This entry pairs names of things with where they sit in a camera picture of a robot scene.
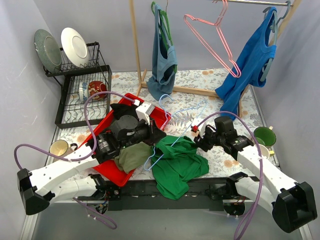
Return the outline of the green enamel mug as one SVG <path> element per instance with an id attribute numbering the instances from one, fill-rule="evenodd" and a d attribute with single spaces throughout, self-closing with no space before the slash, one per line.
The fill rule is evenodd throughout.
<path id="1" fill-rule="evenodd" d="M 254 130 L 254 136 L 256 140 L 265 147 L 272 147 L 277 140 L 276 134 L 273 131 L 273 127 L 260 126 Z"/>

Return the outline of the bright blue tank top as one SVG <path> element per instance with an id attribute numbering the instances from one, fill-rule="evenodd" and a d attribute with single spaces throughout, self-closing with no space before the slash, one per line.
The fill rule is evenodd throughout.
<path id="1" fill-rule="evenodd" d="M 236 60 L 241 76 L 236 78 L 228 74 L 222 85 L 215 89 L 216 94 L 223 100 L 223 105 L 220 108 L 223 112 L 222 116 L 228 116 L 235 120 L 239 101 L 245 88 L 248 85 L 262 88 L 266 84 L 267 79 L 262 76 L 268 73 L 266 65 L 269 60 L 273 60 L 276 56 L 277 46 L 275 44 L 269 45 L 269 38 L 271 27 L 274 26 L 277 19 L 277 9 L 271 7 Z"/>

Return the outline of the white plate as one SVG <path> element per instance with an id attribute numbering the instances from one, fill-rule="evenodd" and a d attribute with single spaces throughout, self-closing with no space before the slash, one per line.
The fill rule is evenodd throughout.
<path id="1" fill-rule="evenodd" d="M 84 68 L 90 60 L 89 49 L 83 37 L 73 28 L 61 32 L 61 44 L 67 58 L 78 68 Z"/>

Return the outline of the green plastic hanger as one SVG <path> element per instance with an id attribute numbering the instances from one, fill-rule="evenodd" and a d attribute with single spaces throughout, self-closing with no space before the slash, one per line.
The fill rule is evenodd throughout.
<path id="1" fill-rule="evenodd" d="M 155 1 L 151 3 L 151 11 L 154 16 L 152 75 L 159 80 L 165 74 L 177 72 L 178 60 L 167 12 Z"/>

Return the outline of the cream mug left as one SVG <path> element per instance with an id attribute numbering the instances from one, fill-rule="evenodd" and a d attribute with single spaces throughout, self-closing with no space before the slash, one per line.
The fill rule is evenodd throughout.
<path id="1" fill-rule="evenodd" d="M 76 143 L 68 143 L 65 140 L 59 139 L 52 143 L 49 152 L 59 157 L 65 157 L 78 149 Z"/>

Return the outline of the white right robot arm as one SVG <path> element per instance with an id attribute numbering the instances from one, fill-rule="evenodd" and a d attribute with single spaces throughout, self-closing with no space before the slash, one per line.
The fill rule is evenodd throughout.
<path id="1" fill-rule="evenodd" d="M 194 121 L 191 130 L 198 135 L 196 146 L 207 152 L 215 146 L 249 169 L 257 178 L 254 181 L 244 172 L 229 176 L 222 192 L 232 199 L 240 196 L 255 200 L 267 210 L 275 223 L 286 233 L 308 224 L 318 217 L 313 188 L 307 182 L 297 182 L 285 175 L 246 136 L 239 135 L 228 116 L 214 120 L 215 127 L 204 126 L 204 120 Z"/>

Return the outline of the grey green plate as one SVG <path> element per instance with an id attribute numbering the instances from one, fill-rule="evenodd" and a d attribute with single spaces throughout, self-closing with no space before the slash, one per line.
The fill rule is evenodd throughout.
<path id="1" fill-rule="evenodd" d="M 61 50 L 55 38 L 48 31 L 38 29 L 35 32 L 34 47 L 39 60 L 50 73 L 61 71 Z"/>

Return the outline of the red floral bowl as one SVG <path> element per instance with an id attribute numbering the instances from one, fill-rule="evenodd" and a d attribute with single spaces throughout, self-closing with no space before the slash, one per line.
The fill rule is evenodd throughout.
<path id="1" fill-rule="evenodd" d="M 89 83 L 87 90 L 88 90 L 88 94 L 90 96 L 92 96 L 96 93 L 107 91 L 107 86 L 104 82 L 95 80 L 95 81 L 91 81 Z M 104 99 L 105 96 L 106 96 L 105 94 L 99 94 L 99 95 L 96 95 L 95 97 L 93 97 L 92 100 L 93 101 L 100 101 L 100 100 Z"/>

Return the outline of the wooden clothes rack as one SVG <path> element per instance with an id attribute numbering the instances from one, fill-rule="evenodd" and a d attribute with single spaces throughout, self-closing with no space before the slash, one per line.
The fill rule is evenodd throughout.
<path id="1" fill-rule="evenodd" d="M 132 38 L 133 38 L 133 45 L 135 50 L 135 60 L 137 66 L 137 76 L 138 76 L 138 90 L 137 96 L 139 96 L 141 89 L 147 87 L 147 83 L 144 81 L 145 76 L 147 74 L 147 70 L 145 69 L 144 72 L 141 72 L 141 65 L 140 65 L 140 56 L 139 56 L 139 46 L 138 46 L 138 35 L 137 35 L 137 27 L 136 27 L 136 17 L 135 17 L 135 9 L 134 9 L 134 1 L 129 0 L 129 10 L 130 10 L 130 17 L 131 17 L 131 28 L 132 28 Z M 265 5 L 265 6 L 278 6 L 278 7 L 287 7 L 286 3 L 279 3 L 279 2 L 269 2 L 269 1 L 258 1 L 258 0 L 232 0 L 231 3 L 237 4 L 250 4 L 250 5 Z M 295 11 L 298 9 L 301 1 L 300 0 L 293 0 L 291 1 L 290 10 L 285 17 L 285 19 L 281 20 L 282 23 L 279 26 L 277 39 L 283 33 L 284 29 L 288 25 L 290 19 L 294 15 Z M 207 89 L 200 89 L 200 88 L 191 88 L 191 87 L 184 87 L 184 86 L 174 86 L 174 92 L 179 93 L 186 93 L 186 94 L 194 94 L 200 96 L 207 96 L 218 98 L 219 96 L 216 94 L 214 90 L 207 90 Z"/>

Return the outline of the blue white ceramic cup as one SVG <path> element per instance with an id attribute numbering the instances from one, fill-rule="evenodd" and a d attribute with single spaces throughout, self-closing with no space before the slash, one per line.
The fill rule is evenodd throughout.
<path id="1" fill-rule="evenodd" d="M 82 103 L 88 100 L 88 83 L 81 81 L 78 87 L 79 99 Z"/>

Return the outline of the pale green mug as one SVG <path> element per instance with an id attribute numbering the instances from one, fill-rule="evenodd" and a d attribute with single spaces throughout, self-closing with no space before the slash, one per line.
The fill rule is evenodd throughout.
<path id="1" fill-rule="evenodd" d="M 265 159 L 269 159 L 270 157 L 273 157 L 275 155 L 275 152 L 273 150 L 269 150 L 266 146 L 259 144 L 261 155 Z"/>

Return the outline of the black garment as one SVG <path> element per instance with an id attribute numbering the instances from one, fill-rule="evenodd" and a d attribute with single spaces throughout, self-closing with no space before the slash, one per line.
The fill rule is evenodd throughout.
<path id="1" fill-rule="evenodd" d="M 129 115 L 133 116 L 134 118 L 138 119 L 136 113 L 136 105 L 126 105 L 122 103 L 112 103 L 110 107 L 113 110 L 113 117 L 116 120 L 119 120 L 122 116 Z"/>

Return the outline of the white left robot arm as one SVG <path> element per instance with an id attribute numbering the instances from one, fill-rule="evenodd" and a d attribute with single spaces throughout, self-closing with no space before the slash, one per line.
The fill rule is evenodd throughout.
<path id="1" fill-rule="evenodd" d="M 20 167 L 17 185 L 25 213 L 35 215 L 54 202 L 76 197 L 103 199 L 107 189 L 99 174 L 83 180 L 68 179 L 115 158 L 124 148 L 140 142 L 152 146 L 165 136 L 154 119 L 138 120 L 132 115 L 123 115 L 101 133 L 93 135 L 84 146 L 58 161 L 32 171 Z"/>

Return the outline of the olive green garment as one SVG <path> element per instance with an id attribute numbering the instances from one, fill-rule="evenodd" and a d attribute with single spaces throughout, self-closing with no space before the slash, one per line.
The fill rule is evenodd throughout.
<path id="1" fill-rule="evenodd" d="M 114 162 L 120 171 L 128 174 L 145 163 L 152 154 L 152 147 L 140 142 L 138 144 L 123 148 Z"/>

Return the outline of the green tank top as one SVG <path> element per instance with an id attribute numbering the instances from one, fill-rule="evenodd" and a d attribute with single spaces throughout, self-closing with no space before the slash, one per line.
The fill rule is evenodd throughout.
<path id="1" fill-rule="evenodd" d="M 189 191 L 190 180 L 209 173 L 208 160 L 197 154 L 197 148 L 187 136 L 168 135 L 155 145 L 151 170 L 165 198 L 178 200 Z"/>

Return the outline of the grey blue tank top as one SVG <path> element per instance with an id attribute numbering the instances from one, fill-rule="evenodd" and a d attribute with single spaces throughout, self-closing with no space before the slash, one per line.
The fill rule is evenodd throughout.
<path id="1" fill-rule="evenodd" d="M 151 3 L 151 11 L 154 15 L 154 38 L 152 76 L 147 81 L 147 88 L 158 101 L 162 95 L 170 95 L 173 91 L 178 60 L 167 13 L 154 1 Z"/>

